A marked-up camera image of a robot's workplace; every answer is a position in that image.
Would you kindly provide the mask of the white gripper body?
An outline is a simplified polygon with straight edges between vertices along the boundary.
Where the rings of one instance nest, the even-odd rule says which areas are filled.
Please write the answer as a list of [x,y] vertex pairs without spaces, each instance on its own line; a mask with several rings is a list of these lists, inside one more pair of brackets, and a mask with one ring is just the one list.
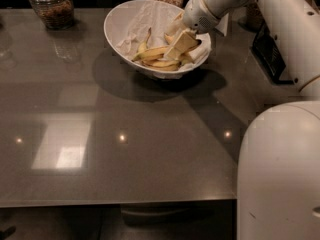
[[210,12],[204,0],[189,0],[182,13],[184,27],[181,29],[190,28],[203,34],[217,26],[217,18]]

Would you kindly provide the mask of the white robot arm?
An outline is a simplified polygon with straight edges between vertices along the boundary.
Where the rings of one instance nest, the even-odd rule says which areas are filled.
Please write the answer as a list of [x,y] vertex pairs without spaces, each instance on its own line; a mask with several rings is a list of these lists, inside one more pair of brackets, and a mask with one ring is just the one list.
[[[199,33],[248,0],[189,0]],[[237,240],[320,240],[320,14],[305,0],[254,0],[294,82],[242,140]]]

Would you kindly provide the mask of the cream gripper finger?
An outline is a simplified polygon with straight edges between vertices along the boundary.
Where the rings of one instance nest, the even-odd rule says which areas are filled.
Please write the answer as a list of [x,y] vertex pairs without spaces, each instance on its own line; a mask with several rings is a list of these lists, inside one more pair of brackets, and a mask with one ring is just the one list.
[[166,27],[165,33],[169,36],[174,35],[180,28],[183,28],[183,13],[179,13],[174,20]]
[[196,33],[187,28],[184,30],[179,30],[173,41],[169,44],[164,57],[170,60],[178,60],[179,57],[187,52],[188,50],[196,47],[199,41],[196,39]]

